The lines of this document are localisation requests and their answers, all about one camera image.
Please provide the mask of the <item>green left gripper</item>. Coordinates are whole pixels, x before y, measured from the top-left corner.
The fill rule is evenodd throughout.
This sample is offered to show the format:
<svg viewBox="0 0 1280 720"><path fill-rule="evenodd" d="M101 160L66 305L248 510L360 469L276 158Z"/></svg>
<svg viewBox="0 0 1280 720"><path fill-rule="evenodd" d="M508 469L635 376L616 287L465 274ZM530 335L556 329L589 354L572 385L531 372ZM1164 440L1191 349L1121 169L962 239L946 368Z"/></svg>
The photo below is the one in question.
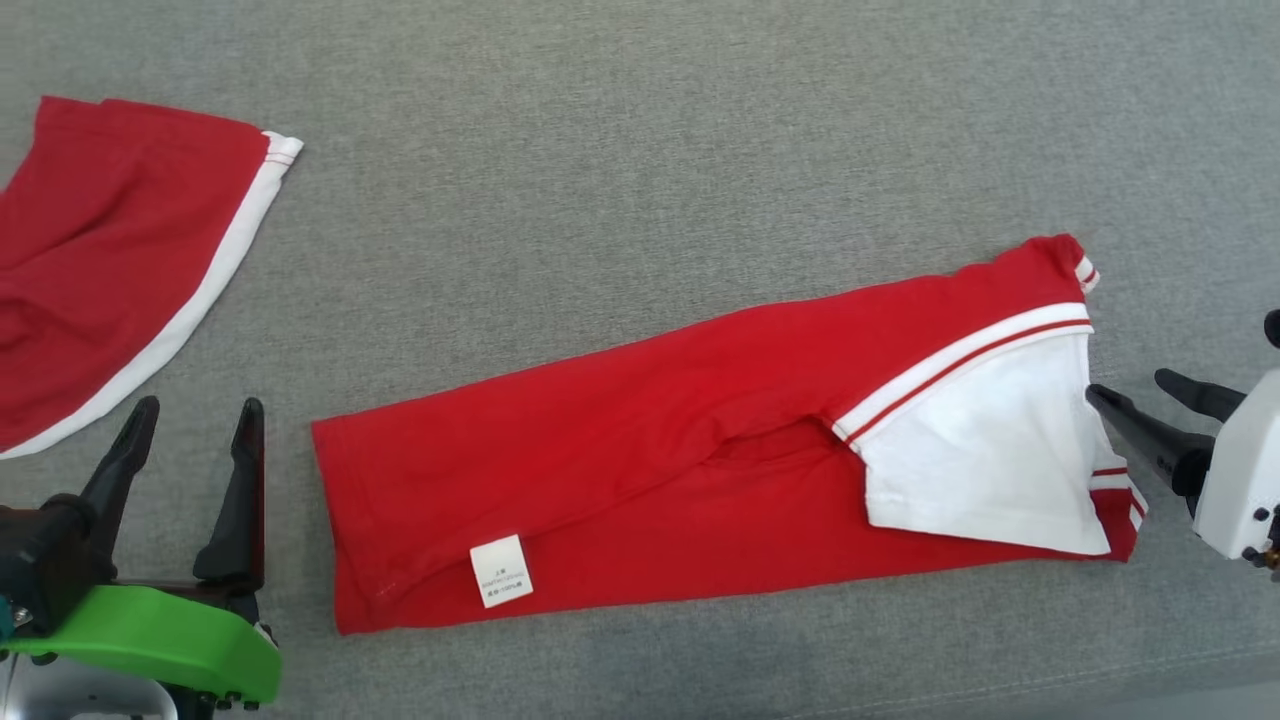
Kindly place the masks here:
<svg viewBox="0 0 1280 720"><path fill-rule="evenodd" d="M142 397L79 497L93 510L82 578L3 580L6 707L261 707L278 697L283 657L262 624L265 411L244 401L230 442L232 473L200 582L113 583L134 477L148 460L160 402Z"/></svg>

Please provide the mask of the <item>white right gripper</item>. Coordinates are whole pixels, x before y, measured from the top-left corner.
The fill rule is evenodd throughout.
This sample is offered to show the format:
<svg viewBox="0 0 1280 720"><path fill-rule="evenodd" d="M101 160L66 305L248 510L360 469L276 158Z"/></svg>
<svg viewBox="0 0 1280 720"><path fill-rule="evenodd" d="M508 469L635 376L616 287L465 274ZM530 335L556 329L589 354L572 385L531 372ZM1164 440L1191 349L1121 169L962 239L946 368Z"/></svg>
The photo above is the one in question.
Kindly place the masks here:
<svg viewBox="0 0 1280 720"><path fill-rule="evenodd" d="M1192 528L1210 548L1230 560L1270 550L1279 502L1279 369L1247 395L1167 368L1155 372L1155 382L1193 413L1224 421L1216 438L1171 427L1102 384L1088 386L1085 398L1176 496L1199 496Z"/></svg>

